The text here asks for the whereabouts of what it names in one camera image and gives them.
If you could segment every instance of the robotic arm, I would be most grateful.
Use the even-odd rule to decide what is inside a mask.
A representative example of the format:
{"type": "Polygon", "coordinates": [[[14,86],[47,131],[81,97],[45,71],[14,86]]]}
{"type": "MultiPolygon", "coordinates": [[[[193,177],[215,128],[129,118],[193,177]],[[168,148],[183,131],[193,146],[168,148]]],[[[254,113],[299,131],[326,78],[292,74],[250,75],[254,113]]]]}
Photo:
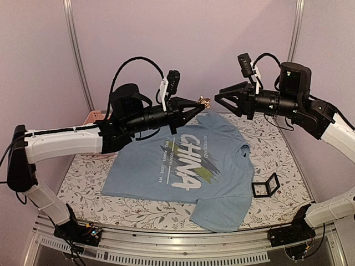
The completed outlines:
{"type": "MultiPolygon", "coordinates": [[[[309,68],[282,63],[280,76],[275,81],[277,91],[259,90],[260,80],[255,84],[252,79],[255,74],[260,75],[255,63],[248,54],[239,55],[238,60],[243,76],[249,78],[250,83],[221,89],[215,101],[238,117],[246,115],[250,120],[255,112],[291,119],[293,124],[332,145],[355,163],[354,127],[334,105],[310,95],[309,68]]],[[[307,239],[309,235],[315,236],[314,227],[352,214],[355,214],[355,187],[328,201],[302,206],[290,226],[270,230],[271,244],[277,246],[307,239]]]]}
{"type": "Polygon", "coordinates": [[[162,80],[161,105],[153,106],[149,98],[139,93],[136,84],[125,84],[109,95],[113,108],[110,118],[85,126],[44,131],[26,130],[24,125],[18,125],[9,151],[8,187],[27,196],[50,217],[55,224],[55,236],[97,246],[100,228],[78,224],[71,207],[60,201],[48,186],[37,181],[36,163],[58,156],[119,151],[132,142],[135,133],[157,129],[149,136],[136,138],[136,141],[144,140],[158,133],[162,126],[169,126],[175,134],[178,127],[205,108],[204,104],[195,101],[165,97],[167,91],[170,95],[176,93],[179,78],[177,71],[170,71],[168,78],[162,80]]]}

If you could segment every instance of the table surface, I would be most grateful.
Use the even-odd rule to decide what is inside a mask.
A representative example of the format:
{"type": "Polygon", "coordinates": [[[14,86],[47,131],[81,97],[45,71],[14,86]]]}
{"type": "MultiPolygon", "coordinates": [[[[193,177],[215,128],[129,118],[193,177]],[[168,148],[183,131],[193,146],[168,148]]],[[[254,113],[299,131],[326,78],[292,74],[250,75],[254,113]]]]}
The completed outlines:
{"type": "MultiPolygon", "coordinates": [[[[246,120],[221,114],[250,144],[254,182],[276,172],[281,187],[270,198],[253,198],[240,229],[290,223],[298,208],[312,201],[296,163],[279,132],[263,116],[246,120]]],[[[58,197],[70,204],[78,219],[105,225],[175,231],[203,230],[189,220],[194,204],[102,196],[101,190],[116,155],[76,155],[58,197]]]]}

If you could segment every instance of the pink wall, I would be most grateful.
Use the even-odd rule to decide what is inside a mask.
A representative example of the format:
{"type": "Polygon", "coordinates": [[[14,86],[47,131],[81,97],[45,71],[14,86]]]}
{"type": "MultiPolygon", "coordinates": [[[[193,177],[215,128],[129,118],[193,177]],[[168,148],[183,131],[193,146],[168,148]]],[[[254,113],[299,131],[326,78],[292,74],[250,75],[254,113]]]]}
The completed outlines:
{"type": "MultiPolygon", "coordinates": [[[[123,61],[143,55],[164,71],[181,73],[178,96],[213,96],[242,80],[236,57],[268,51],[286,60],[296,1],[73,1],[85,72],[95,106],[105,109],[112,78],[123,61]]],[[[273,88],[279,70],[260,63],[263,82],[273,88]]],[[[116,87],[137,83],[153,98],[158,72],[146,62],[130,63],[116,87]]],[[[225,111],[213,103],[216,110],[225,111]]]]}
{"type": "MultiPolygon", "coordinates": [[[[80,124],[88,113],[70,47],[62,1],[2,1],[0,6],[0,151],[14,127],[80,124]]],[[[58,189],[67,157],[37,165],[38,179],[58,189]]],[[[6,179],[6,163],[0,180],[6,179]]],[[[0,264],[19,266],[37,216],[0,185],[0,264]]]]}
{"type": "MultiPolygon", "coordinates": [[[[311,94],[335,104],[355,124],[355,1],[307,1],[295,62],[312,70],[311,94]]],[[[300,128],[286,132],[316,200],[355,186],[355,165],[300,128]]]]}

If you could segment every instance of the small gold object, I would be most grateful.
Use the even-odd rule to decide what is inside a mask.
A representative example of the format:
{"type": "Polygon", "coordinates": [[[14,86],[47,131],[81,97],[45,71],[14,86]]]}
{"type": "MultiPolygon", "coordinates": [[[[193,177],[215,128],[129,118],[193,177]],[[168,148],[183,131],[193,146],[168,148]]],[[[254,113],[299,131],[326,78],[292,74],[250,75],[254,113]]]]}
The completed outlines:
{"type": "Polygon", "coordinates": [[[211,98],[204,98],[203,96],[200,96],[200,100],[197,101],[198,104],[204,104],[206,108],[210,108],[211,98]]]}

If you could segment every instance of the black bracket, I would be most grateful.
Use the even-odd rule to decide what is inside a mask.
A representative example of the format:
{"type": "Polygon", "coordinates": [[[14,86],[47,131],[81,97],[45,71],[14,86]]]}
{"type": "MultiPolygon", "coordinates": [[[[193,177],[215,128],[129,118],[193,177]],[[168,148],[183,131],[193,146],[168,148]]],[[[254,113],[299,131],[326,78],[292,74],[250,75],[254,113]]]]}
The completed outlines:
{"type": "Polygon", "coordinates": [[[277,174],[273,173],[266,182],[253,182],[251,188],[253,189],[253,195],[255,198],[269,198],[280,188],[280,182],[278,181],[277,174]],[[271,190],[270,182],[273,179],[275,179],[276,187],[271,190]],[[256,194],[255,186],[265,186],[267,194],[256,194]]]}
{"type": "Polygon", "coordinates": [[[272,247],[304,241],[316,236],[316,232],[305,221],[310,204],[302,206],[294,216],[290,226],[275,226],[267,232],[272,247]]]}

